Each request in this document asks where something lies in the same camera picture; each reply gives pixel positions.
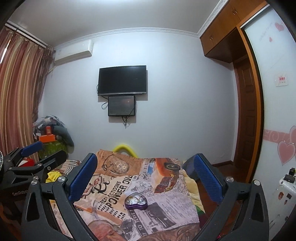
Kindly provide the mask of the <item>purple heart-shaped jewelry box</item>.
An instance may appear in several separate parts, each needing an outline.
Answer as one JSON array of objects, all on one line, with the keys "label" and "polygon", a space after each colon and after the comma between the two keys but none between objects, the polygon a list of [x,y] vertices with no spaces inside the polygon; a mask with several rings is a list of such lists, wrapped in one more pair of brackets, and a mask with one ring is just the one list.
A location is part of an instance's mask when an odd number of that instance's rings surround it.
[{"label": "purple heart-shaped jewelry box", "polygon": [[134,192],[125,199],[125,208],[127,210],[145,210],[148,207],[147,199],[140,193]]}]

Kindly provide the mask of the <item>yellow cloth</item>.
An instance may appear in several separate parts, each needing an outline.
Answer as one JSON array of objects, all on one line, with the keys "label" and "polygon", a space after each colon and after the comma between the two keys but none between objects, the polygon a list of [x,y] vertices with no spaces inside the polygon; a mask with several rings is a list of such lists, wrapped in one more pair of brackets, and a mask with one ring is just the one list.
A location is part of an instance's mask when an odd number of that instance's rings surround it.
[{"label": "yellow cloth", "polygon": [[55,182],[62,174],[59,171],[51,171],[48,173],[46,183]]}]

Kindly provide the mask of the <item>pile of clutter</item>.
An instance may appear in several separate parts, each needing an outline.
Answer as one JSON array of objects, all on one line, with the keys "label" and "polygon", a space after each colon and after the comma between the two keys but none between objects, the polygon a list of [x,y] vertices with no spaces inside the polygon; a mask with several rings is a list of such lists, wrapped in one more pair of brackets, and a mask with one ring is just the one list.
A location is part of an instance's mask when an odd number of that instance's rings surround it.
[{"label": "pile of clutter", "polygon": [[57,151],[65,151],[67,156],[74,151],[74,142],[65,124],[54,115],[47,115],[33,123],[33,137],[43,147],[38,151],[39,159]]}]

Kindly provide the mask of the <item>white device with stickers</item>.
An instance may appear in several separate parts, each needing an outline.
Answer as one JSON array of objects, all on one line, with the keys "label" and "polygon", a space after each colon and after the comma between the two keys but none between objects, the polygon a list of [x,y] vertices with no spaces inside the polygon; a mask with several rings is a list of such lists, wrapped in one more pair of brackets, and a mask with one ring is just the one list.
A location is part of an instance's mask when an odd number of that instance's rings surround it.
[{"label": "white device with stickers", "polygon": [[289,172],[279,180],[279,186],[273,194],[273,204],[276,208],[283,210],[293,210],[295,206],[295,168],[290,168]]}]

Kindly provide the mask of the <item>yellow curved foam piece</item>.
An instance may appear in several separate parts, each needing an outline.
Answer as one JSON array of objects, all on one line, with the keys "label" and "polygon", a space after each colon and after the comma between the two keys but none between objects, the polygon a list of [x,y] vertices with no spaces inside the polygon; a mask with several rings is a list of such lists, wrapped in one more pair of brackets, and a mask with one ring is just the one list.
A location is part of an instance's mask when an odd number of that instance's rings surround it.
[{"label": "yellow curved foam piece", "polygon": [[128,146],[126,144],[117,145],[113,149],[113,152],[120,153],[121,151],[125,152],[126,154],[128,154],[131,157],[134,157],[134,158],[138,157],[138,155],[135,153],[135,151],[130,146]]}]

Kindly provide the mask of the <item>newspaper print bed cover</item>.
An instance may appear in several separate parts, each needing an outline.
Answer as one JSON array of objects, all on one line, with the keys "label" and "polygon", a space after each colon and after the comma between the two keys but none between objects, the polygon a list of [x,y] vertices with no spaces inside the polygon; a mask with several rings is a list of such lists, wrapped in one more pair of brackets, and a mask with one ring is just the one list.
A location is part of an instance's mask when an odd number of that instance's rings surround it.
[{"label": "newspaper print bed cover", "polygon": [[199,233],[199,190],[178,159],[96,156],[74,207],[98,240],[192,240]]}]

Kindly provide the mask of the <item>red striped curtain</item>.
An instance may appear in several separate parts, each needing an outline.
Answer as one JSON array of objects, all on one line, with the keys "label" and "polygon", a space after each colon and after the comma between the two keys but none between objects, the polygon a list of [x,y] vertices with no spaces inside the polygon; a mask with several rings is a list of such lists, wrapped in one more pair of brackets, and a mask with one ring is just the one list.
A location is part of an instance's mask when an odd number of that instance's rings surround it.
[{"label": "red striped curtain", "polygon": [[1,30],[1,152],[34,142],[33,123],[43,95],[53,48],[43,48],[7,27]]}]

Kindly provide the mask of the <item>brown wooden door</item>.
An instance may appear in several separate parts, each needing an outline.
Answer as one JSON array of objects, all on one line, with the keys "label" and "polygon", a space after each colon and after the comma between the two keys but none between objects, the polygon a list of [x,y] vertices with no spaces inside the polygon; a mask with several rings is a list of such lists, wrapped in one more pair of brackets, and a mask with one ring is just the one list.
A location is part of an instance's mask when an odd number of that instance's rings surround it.
[{"label": "brown wooden door", "polygon": [[238,90],[238,137],[234,165],[238,181],[245,182],[250,168],[256,135],[257,106],[254,77],[248,57],[234,63]]}]

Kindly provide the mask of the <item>white wardrobe with hearts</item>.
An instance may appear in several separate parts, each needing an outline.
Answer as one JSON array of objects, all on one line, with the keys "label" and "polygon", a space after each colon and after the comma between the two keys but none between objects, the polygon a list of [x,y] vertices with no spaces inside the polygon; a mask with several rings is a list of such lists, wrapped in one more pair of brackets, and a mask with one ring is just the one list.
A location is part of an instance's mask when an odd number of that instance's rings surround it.
[{"label": "white wardrobe with hearts", "polygon": [[270,6],[242,26],[255,54],[263,91],[263,140],[254,178],[267,202],[269,239],[292,210],[276,208],[273,194],[279,180],[295,168],[295,40]]}]

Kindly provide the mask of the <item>wooden overhead cabinet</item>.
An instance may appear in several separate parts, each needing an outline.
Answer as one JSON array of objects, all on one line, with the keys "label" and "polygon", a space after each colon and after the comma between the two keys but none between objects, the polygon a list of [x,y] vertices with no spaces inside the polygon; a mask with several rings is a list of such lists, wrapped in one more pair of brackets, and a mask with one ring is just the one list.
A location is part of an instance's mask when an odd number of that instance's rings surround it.
[{"label": "wooden overhead cabinet", "polygon": [[265,1],[228,1],[200,37],[207,58],[232,63],[247,54],[238,24]]}]

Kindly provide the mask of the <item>small black wall monitor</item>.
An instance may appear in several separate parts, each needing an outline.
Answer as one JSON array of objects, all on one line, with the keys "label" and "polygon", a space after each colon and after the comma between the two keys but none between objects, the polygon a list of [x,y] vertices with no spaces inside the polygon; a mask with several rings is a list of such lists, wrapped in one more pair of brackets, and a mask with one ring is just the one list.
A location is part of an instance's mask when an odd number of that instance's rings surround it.
[{"label": "small black wall monitor", "polygon": [[134,95],[114,95],[108,97],[108,116],[135,116]]}]

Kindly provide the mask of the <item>white wall air conditioner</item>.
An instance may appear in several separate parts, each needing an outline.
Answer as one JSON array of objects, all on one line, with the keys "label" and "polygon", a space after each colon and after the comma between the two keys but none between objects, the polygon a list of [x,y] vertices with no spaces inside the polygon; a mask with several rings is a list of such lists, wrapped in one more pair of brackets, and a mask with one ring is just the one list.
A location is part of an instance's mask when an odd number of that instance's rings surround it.
[{"label": "white wall air conditioner", "polygon": [[71,44],[56,51],[55,65],[59,66],[72,61],[92,56],[94,43],[92,40],[85,40]]}]

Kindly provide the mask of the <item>black wall television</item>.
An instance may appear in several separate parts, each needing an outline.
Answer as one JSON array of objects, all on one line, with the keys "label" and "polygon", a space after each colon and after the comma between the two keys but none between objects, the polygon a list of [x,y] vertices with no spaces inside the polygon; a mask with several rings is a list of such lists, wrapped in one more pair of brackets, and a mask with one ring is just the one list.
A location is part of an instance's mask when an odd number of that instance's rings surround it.
[{"label": "black wall television", "polygon": [[98,96],[147,94],[147,66],[116,66],[99,69]]}]

